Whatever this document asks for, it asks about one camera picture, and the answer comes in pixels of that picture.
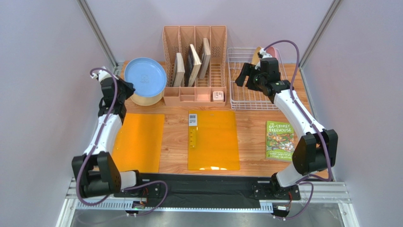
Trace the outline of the yellow bear plate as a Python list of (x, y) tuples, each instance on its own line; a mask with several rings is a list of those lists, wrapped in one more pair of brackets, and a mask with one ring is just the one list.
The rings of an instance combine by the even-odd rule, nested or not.
[(163, 97), (163, 91), (155, 96), (144, 97), (137, 94), (133, 94), (130, 99), (137, 105), (140, 106), (151, 106), (158, 103)]

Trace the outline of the blue plate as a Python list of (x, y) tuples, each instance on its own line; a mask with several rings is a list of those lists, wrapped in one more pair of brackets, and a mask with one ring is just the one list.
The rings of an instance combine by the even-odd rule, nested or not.
[(157, 61), (140, 57), (131, 60), (124, 70), (124, 80), (132, 83), (134, 94), (154, 97), (162, 93), (167, 83), (164, 68)]

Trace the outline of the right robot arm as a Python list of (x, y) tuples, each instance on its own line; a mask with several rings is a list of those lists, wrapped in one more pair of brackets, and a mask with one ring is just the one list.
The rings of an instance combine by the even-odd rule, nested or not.
[(299, 138), (291, 164), (272, 176), (273, 185), (277, 188), (294, 186), (323, 170), (328, 171), (326, 180), (332, 180), (338, 135), (314, 119), (292, 83), (280, 78), (278, 60), (268, 57), (260, 59), (257, 65), (244, 63), (235, 83), (267, 96), (283, 112)]

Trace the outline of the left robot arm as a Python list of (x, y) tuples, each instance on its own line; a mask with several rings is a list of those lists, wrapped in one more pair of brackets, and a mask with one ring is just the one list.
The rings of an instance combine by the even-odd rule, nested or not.
[(140, 182), (137, 170), (121, 172), (112, 159), (116, 136), (126, 116), (124, 102), (135, 89), (119, 77), (102, 79), (100, 85), (103, 97), (97, 129), (83, 155), (74, 157), (71, 163), (82, 198), (119, 193)]

